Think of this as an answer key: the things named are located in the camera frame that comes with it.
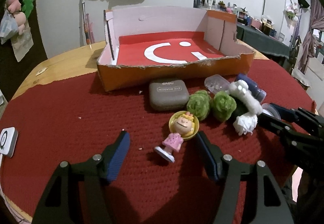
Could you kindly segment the plastic bag on door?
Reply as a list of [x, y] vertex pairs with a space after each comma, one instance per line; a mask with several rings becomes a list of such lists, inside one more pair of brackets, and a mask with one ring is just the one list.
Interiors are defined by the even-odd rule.
[[1, 44], [4, 44], [8, 39], [11, 39], [18, 32], [19, 27], [15, 18], [8, 11], [5, 11], [1, 20]]

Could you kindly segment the orange tipped broom stick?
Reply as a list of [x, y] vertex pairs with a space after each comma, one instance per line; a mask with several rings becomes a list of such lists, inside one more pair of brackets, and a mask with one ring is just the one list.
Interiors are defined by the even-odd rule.
[[85, 0], [81, 0], [81, 5], [82, 5], [82, 17], [83, 17], [83, 29], [84, 29], [84, 33], [85, 33], [86, 43], [88, 45], [90, 45], [91, 41], [90, 41], [90, 36], [88, 33], [88, 24], [87, 24], [87, 18], [86, 18], [86, 10], [85, 10]]

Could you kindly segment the green fuzzy ball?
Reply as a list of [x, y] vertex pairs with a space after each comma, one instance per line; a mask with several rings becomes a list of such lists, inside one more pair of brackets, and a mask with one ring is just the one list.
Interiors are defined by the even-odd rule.
[[228, 120], [236, 110], [237, 104], [233, 97], [224, 91], [216, 93], [211, 101], [211, 107], [214, 110], [215, 118], [220, 122]]
[[205, 90], [191, 94], [187, 102], [187, 111], [197, 117], [199, 121], [206, 119], [210, 112], [211, 97]]

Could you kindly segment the grey zippered case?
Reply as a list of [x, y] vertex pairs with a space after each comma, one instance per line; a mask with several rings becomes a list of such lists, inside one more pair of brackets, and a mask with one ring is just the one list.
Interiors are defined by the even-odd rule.
[[189, 96], [186, 84], [180, 79], [158, 79], [149, 84], [149, 101], [155, 110], [183, 108], [187, 104]]

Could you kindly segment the orange cardboard box tray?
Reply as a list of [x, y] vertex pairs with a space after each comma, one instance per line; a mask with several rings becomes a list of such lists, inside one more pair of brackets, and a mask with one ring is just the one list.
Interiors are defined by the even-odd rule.
[[234, 14], [175, 6], [104, 12], [106, 46], [97, 69], [106, 91], [159, 78], [247, 73], [255, 51], [237, 41]]

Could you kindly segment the white fluffy plush toy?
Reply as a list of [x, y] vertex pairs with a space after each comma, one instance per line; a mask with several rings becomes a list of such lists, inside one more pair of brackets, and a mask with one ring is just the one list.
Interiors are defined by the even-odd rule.
[[240, 100], [247, 111], [244, 114], [237, 116], [233, 122], [236, 132], [241, 135], [253, 133], [258, 123], [258, 116], [262, 113], [263, 109], [257, 99], [252, 96], [248, 84], [244, 80], [237, 80], [229, 84], [228, 93]]

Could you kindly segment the dark blue bottle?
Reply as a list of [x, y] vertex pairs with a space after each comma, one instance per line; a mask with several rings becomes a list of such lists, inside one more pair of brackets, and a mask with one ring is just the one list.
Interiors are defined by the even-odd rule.
[[264, 101], [267, 93], [264, 90], [262, 90], [254, 80], [242, 73], [237, 75], [236, 81], [238, 80], [243, 80], [248, 84], [248, 88], [255, 99], [257, 99], [260, 103]]

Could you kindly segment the yellow round cap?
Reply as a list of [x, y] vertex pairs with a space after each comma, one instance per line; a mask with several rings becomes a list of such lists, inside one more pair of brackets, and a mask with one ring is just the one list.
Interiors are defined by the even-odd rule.
[[172, 115], [169, 120], [171, 133], [179, 133], [187, 141], [192, 139], [199, 130], [199, 120], [187, 111], [179, 111]]

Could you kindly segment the blonde girl figurine pink dress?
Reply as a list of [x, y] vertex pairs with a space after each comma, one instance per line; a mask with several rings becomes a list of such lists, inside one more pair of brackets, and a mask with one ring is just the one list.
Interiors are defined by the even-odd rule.
[[174, 163], [175, 158], [173, 153], [178, 153], [183, 143], [184, 139], [179, 133], [170, 132], [167, 138], [163, 140], [161, 145], [154, 147], [154, 151], [157, 152], [162, 158], [164, 158], [168, 162]]

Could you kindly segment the dark green covered table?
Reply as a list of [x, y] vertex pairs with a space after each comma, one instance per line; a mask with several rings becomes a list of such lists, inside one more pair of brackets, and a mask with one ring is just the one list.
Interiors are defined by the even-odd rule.
[[237, 39], [276, 61], [289, 59], [290, 48], [260, 30], [237, 23]]

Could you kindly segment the red knitted table mat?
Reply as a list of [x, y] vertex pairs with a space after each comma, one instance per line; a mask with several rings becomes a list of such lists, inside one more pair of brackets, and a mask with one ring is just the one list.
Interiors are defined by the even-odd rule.
[[[313, 100], [283, 68], [254, 60], [248, 76], [266, 91], [265, 101], [311, 110]], [[19, 132], [14, 155], [4, 157], [4, 194], [33, 217], [37, 203], [61, 161], [86, 161], [113, 143], [122, 129], [131, 144], [116, 181], [106, 189], [116, 223], [211, 223], [220, 188], [206, 176], [194, 139], [168, 163], [153, 148], [169, 133], [173, 112], [156, 112], [148, 86], [105, 92], [97, 73], [37, 85], [9, 102], [1, 130]], [[256, 128], [240, 137], [232, 124], [210, 112], [200, 124], [210, 142], [243, 163], [265, 161], [279, 185], [291, 174], [279, 138]]]

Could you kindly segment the clear plastic pill box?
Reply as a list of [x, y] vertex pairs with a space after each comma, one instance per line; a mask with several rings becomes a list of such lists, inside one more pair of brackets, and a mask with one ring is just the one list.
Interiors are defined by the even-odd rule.
[[222, 76], [216, 74], [205, 79], [205, 87], [214, 95], [220, 91], [228, 90], [230, 82]]

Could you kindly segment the white wardrobe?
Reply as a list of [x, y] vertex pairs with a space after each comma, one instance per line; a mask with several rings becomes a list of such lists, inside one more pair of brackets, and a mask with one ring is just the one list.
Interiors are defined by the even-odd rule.
[[294, 23], [288, 17], [286, 8], [292, 0], [264, 0], [262, 15], [271, 21], [276, 31], [275, 38], [287, 46], [291, 45]]

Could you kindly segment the clear round lid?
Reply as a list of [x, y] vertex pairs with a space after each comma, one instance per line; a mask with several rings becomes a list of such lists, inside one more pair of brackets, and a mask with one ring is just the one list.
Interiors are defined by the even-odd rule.
[[272, 116], [278, 120], [281, 120], [281, 116], [280, 116], [279, 112], [272, 105], [270, 105], [268, 103], [262, 104], [262, 112], [264, 114]]

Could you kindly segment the white square device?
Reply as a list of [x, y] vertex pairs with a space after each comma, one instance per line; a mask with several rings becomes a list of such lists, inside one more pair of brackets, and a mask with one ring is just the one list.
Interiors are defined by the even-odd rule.
[[1, 131], [1, 154], [11, 158], [14, 154], [18, 138], [18, 131], [15, 127], [4, 128]]

